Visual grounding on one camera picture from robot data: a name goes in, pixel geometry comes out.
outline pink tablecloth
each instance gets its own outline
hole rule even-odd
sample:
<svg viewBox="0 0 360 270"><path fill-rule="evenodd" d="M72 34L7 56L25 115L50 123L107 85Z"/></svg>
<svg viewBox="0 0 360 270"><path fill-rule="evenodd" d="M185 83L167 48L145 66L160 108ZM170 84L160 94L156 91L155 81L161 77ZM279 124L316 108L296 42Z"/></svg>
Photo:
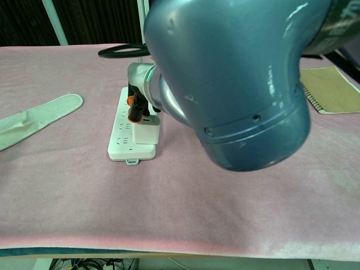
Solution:
<svg viewBox="0 0 360 270"><path fill-rule="evenodd" d="M128 167L107 146L131 60L98 58L105 47L0 48L0 118L84 98L0 152L1 249L360 260L360 115L312 110L304 147L253 173L215 166L190 128L164 116L156 159Z"/></svg>

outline beige notebook cover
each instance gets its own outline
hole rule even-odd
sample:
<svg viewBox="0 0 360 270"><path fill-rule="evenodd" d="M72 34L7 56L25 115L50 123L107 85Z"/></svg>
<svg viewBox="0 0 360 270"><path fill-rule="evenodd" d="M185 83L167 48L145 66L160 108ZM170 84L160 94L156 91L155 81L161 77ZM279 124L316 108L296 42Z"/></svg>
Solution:
<svg viewBox="0 0 360 270"><path fill-rule="evenodd" d="M360 113L360 90L336 67L301 71L308 100L320 114Z"/></svg>

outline white plug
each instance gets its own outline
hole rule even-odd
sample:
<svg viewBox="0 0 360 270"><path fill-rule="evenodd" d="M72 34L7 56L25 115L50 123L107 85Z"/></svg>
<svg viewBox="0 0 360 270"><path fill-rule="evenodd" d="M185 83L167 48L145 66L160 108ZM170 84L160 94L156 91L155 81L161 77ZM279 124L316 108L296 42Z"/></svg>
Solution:
<svg viewBox="0 0 360 270"><path fill-rule="evenodd" d="M143 116L141 122L132 124L133 142L157 145L160 134L160 118L157 115Z"/></svg>

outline dark curtain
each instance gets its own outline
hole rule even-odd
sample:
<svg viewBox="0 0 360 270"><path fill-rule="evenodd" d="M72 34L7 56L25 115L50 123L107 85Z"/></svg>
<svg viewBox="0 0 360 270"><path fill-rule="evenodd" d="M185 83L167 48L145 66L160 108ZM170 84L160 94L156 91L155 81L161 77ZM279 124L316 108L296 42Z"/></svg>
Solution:
<svg viewBox="0 0 360 270"><path fill-rule="evenodd" d="M69 44L141 43L136 0L53 0Z"/></svg>
<svg viewBox="0 0 360 270"><path fill-rule="evenodd" d="M41 0L0 0L0 46L59 45Z"/></svg>

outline white power strip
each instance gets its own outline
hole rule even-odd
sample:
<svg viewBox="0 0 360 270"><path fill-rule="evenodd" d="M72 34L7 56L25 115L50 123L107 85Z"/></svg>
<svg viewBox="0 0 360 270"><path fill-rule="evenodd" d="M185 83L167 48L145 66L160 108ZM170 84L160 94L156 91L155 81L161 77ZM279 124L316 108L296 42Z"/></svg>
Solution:
<svg viewBox="0 0 360 270"><path fill-rule="evenodd" d="M114 126L112 127L109 148L109 157L113 161L126 161L128 165L137 165L140 160L150 160L156 155L156 145L137 144L133 142L133 129L128 120L129 105L127 104L128 88L121 90L120 101ZM149 106L151 115L157 115Z"/></svg>

